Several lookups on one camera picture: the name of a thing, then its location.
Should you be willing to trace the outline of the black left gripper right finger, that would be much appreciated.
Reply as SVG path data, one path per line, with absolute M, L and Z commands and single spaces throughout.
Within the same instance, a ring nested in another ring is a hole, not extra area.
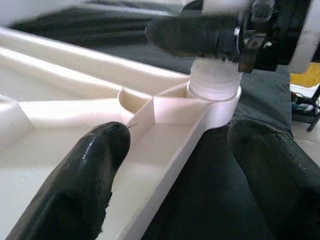
M 247 119 L 229 124 L 227 142 L 277 240 L 320 238 L 320 168 L 293 137 Z

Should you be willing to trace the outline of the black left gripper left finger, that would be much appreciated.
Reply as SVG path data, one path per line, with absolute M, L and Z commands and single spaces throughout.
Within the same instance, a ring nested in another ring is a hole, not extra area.
M 7 238 L 96 239 L 102 232 L 114 178 L 130 146 L 129 128 L 121 122 L 90 130 L 45 179 Z

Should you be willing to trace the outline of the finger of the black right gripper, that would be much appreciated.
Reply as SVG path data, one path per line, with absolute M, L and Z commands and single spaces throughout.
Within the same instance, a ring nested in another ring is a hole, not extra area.
M 239 16 L 171 16 L 145 28 L 149 42 L 172 56 L 238 58 Z
M 183 11 L 202 11 L 203 0 L 192 0 L 183 7 Z

